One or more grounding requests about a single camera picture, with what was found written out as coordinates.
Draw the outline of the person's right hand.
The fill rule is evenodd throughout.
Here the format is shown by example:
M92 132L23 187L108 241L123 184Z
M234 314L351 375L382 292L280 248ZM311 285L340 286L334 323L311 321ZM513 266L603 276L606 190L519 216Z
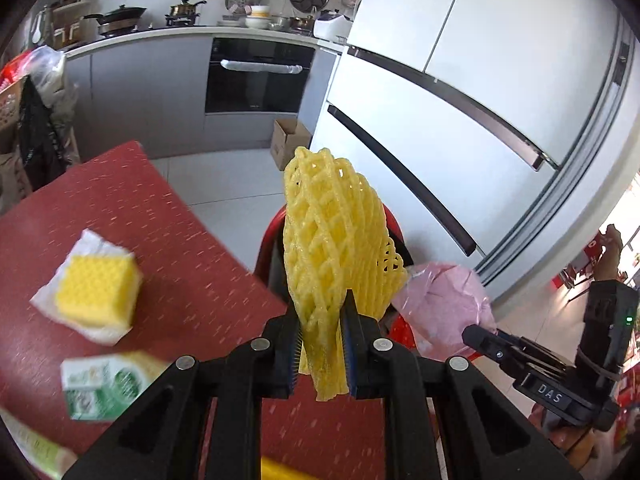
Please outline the person's right hand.
M581 470L594 457L596 448L596 436L591 429L576 428L573 426L555 427L544 430L542 421L548 411L541 405L535 404L528 420L564 455L568 462L576 469Z

